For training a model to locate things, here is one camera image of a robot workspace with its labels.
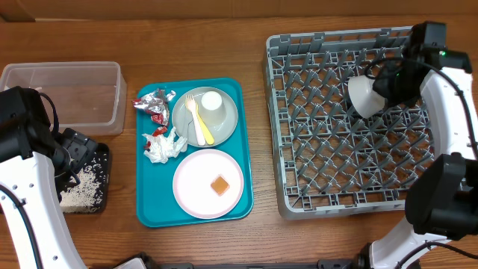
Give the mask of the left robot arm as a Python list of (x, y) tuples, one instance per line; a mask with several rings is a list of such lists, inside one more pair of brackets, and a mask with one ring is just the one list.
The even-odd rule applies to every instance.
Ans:
[(84, 134), (59, 130), (35, 89), (1, 92), (1, 209), (21, 268), (84, 268), (60, 208), (79, 185), (98, 147)]

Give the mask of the clear plastic bin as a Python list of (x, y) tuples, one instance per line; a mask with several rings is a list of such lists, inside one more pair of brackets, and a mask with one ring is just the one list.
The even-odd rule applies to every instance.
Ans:
[(127, 84), (114, 61), (8, 64), (1, 89), (32, 88), (48, 95), (59, 116), (59, 129), (87, 136), (122, 133)]

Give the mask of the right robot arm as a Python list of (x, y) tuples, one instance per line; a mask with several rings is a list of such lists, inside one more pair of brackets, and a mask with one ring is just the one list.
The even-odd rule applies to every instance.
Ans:
[(415, 25), (404, 53), (381, 58), (348, 83), (357, 113), (371, 117), (383, 108), (422, 99), (431, 123), (434, 162), (410, 187), (404, 218), (383, 238), (366, 245), (355, 268), (417, 268), (435, 247), (477, 233), (477, 112), (468, 55), (447, 48), (446, 25)]

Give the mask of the small red wrapper piece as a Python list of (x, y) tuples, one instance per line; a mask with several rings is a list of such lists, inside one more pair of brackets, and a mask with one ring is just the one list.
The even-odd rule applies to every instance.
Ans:
[[(153, 133), (152, 133), (152, 136), (153, 137), (157, 137), (159, 135), (163, 135), (165, 132), (167, 131), (167, 127), (166, 126), (160, 126), (158, 127)], [(151, 146), (151, 142), (150, 141), (147, 141), (146, 142), (146, 145), (144, 146), (144, 149), (146, 151), (149, 151), (149, 148)]]

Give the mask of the teal serving tray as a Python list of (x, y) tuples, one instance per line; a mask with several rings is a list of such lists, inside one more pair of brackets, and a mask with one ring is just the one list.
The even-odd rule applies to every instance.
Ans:
[[(171, 116), (168, 130), (171, 131), (172, 127), (175, 126), (178, 132), (181, 131), (182, 124), (175, 123), (174, 120), (182, 120), (187, 113), (187, 110), (184, 108), (185, 95), (192, 94), (196, 100), (200, 100), (200, 96), (209, 90), (215, 90), (224, 95), (223, 99), (228, 108), (227, 114), (235, 117), (235, 120), (232, 122), (235, 128), (232, 133), (226, 134), (224, 141), (221, 141), (217, 127), (211, 127), (210, 131), (216, 141), (212, 148), (225, 152), (236, 160), (243, 172), (244, 188), (238, 204), (229, 213), (222, 217), (214, 218), (213, 221), (238, 220), (246, 217), (252, 210), (254, 197), (246, 114), (240, 84), (232, 78), (154, 83), (143, 87), (137, 96), (144, 96), (157, 89), (164, 90), (166, 93), (171, 91), (176, 93), (173, 100), (169, 102)], [(195, 144), (194, 127), (189, 126), (190, 142), (193, 145), (189, 146), (186, 152), (180, 153), (176, 158), (169, 159), (165, 164), (153, 164), (143, 154), (144, 146), (146, 145), (144, 135), (152, 134), (157, 127), (158, 125), (150, 120), (148, 114), (144, 112), (137, 113), (137, 218), (144, 226), (150, 228), (204, 223), (204, 220), (193, 217), (181, 209), (173, 195), (173, 175), (176, 168), (184, 158), (200, 150)]]

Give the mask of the grey dishwasher rack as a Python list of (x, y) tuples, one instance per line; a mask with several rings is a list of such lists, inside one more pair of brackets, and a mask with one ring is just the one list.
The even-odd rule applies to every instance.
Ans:
[(273, 35), (265, 91), (279, 213), (288, 220), (405, 207), (409, 187), (435, 159), (425, 102), (360, 117), (350, 78), (399, 57), (410, 27)]

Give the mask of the crumpled silver red wrapper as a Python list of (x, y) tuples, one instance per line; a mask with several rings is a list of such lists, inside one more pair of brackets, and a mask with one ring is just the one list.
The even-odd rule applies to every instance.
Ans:
[(167, 93), (164, 89), (156, 89), (151, 93), (134, 99), (133, 106), (151, 116), (151, 121), (161, 126), (168, 126), (170, 119), (169, 102), (176, 97), (176, 92)]

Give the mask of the large white plate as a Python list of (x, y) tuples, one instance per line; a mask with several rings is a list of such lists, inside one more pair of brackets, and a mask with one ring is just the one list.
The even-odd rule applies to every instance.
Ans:
[[(230, 184), (220, 197), (210, 186), (219, 175)], [(239, 164), (218, 149), (201, 149), (188, 155), (173, 177), (173, 195), (181, 209), (204, 220), (229, 213), (240, 201), (243, 189), (244, 176)]]

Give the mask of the crumpled white napkin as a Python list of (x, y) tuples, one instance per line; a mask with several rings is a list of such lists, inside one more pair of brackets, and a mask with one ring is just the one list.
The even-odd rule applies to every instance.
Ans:
[(165, 164), (170, 158), (176, 158), (183, 147), (187, 146), (187, 138), (182, 136), (177, 137), (175, 127), (171, 129), (168, 136), (164, 134), (160, 134), (157, 137), (153, 137), (151, 134), (142, 134), (146, 142), (151, 142), (149, 151), (144, 150), (143, 154), (152, 163)]

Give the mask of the white upturned cup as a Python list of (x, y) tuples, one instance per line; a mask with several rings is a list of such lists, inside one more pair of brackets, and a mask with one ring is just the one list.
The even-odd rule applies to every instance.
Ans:
[(210, 90), (202, 95), (200, 115), (206, 124), (220, 125), (226, 118), (226, 108), (222, 96)]

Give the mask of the grey round plate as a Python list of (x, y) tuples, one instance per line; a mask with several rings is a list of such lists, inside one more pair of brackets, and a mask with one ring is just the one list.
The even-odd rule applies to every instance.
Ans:
[[(212, 145), (206, 144), (205, 146), (199, 146), (196, 140), (196, 132), (193, 124), (193, 118), (191, 112), (186, 109), (185, 100), (186, 95), (191, 94), (196, 103), (199, 106), (199, 115), (201, 110), (201, 98), (202, 95), (210, 90), (217, 91), (223, 98), (225, 108), (226, 108), (226, 118), (218, 126), (212, 126), (205, 123), (209, 131), (214, 137), (214, 143)], [(225, 93), (224, 91), (215, 88), (215, 87), (197, 87), (192, 90), (187, 91), (182, 96), (179, 97), (178, 101), (173, 107), (173, 112), (171, 116), (173, 127), (176, 127), (176, 133), (178, 136), (187, 138), (187, 144), (189, 146), (196, 147), (212, 147), (218, 146), (222, 142), (225, 142), (235, 131), (235, 128), (238, 124), (238, 109), (232, 97)]]

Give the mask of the orange food cube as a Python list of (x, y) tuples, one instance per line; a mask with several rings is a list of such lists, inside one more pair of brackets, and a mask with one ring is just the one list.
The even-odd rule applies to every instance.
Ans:
[(224, 195), (225, 192), (230, 188), (230, 184), (223, 178), (222, 175), (219, 175), (211, 184), (212, 190), (216, 193), (217, 196)]

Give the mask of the yellow plastic fork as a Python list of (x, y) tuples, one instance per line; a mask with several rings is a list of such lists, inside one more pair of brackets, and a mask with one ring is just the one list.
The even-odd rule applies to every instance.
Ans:
[(211, 134), (211, 132), (209, 131), (206, 124), (202, 121), (202, 118), (199, 115), (199, 106), (198, 106), (194, 97), (191, 94), (186, 95), (185, 106), (186, 106), (186, 109), (188, 109), (189, 112), (191, 112), (191, 115), (192, 115), (193, 112), (197, 113), (197, 116), (199, 118), (199, 123), (200, 123), (201, 128), (202, 128), (202, 133), (204, 134), (204, 137), (205, 137), (205, 141), (206, 141), (205, 145), (206, 144), (212, 145), (214, 143), (214, 137)]

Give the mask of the small grey bowl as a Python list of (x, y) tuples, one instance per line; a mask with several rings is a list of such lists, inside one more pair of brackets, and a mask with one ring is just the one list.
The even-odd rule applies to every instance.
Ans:
[(365, 75), (352, 77), (348, 82), (350, 101), (363, 118), (372, 117), (385, 107), (385, 98), (373, 90), (373, 83)]

